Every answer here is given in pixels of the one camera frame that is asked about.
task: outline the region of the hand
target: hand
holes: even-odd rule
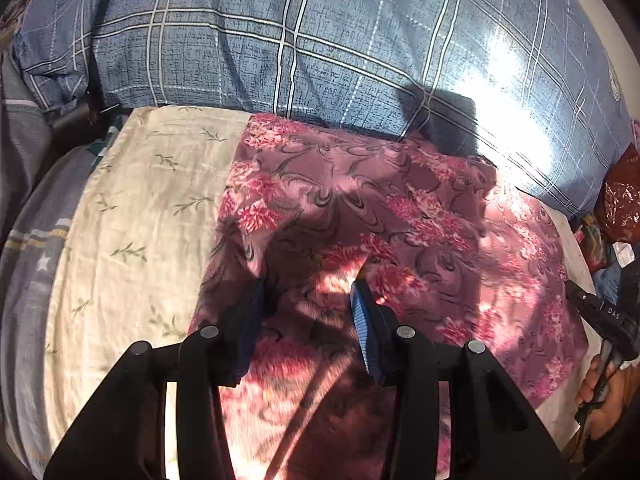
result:
[[[580,390],[575,397],[580,405],[583,402],[593,400],[593,389],[598,382],[598,366],[600,365],[600,355],[596,355],[591,361],[591,366],[580,385]],[[613,365],[607,368],[609,377],[609,392],[604,399],[603,405],[598,410],[593,410],[587,422],[587,436],[591,440],[598,440],[601,436],[613,428],[620,420],[623,408],[623,396],[625,394],[624,374],[618,371],[614,373]]]

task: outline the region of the red plastic bag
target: red plastic bag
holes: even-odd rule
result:
[[[634,145],[607,173],[595,215],[609,241],[640,241],[640,155]]]

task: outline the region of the metal screw head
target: metal screw head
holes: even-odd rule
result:
[[[472,339],[467,346],[474,354],[481,354],[486,350],[485,344],[482,341],[478,341],[478,339]]]
[[[129,351],[133,355],[142,355],[147,350],[149,350],[149,348],[151,348],[151,345],[146,341],[136,341],[135,343],[133,343],[133,345],[129,347]]]
[[[396,333],[402,339],[411,339],[415,335],[415,330],[410,326],[400,325],[398,328],[396,328]]]
[[[204,339],[211,339],[217,336],[220,333],[220,330],[215,325],[209,325],[200,329],[200,336]]]

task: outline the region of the plastic bag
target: plastic bag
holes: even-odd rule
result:
[[[574,237],[580,245],[582,256],[584,256],[584,261],[587,262],[591,274],[607,267],[606,246],[600,236],[598,223],[593,216],[589,214],[584,216],[574,233]]]
[[[595,215],[609,241],[640,241],[640,155],[634,145],[607,173]]]

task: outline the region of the floral cloth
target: floral cloth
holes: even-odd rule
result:
[[[254,276],[276,314],[248,374],[221,388],[238,478],[376,478],[395,391],[372,385],[348,292],[364,261],[379,303],[433,340],[485,341],[537,407],[587,348],[564,300],[558,232],[494,168],[425,140],[252,116],[218,215],[191,331]],[[442,403],[438,469],[448,467]]]

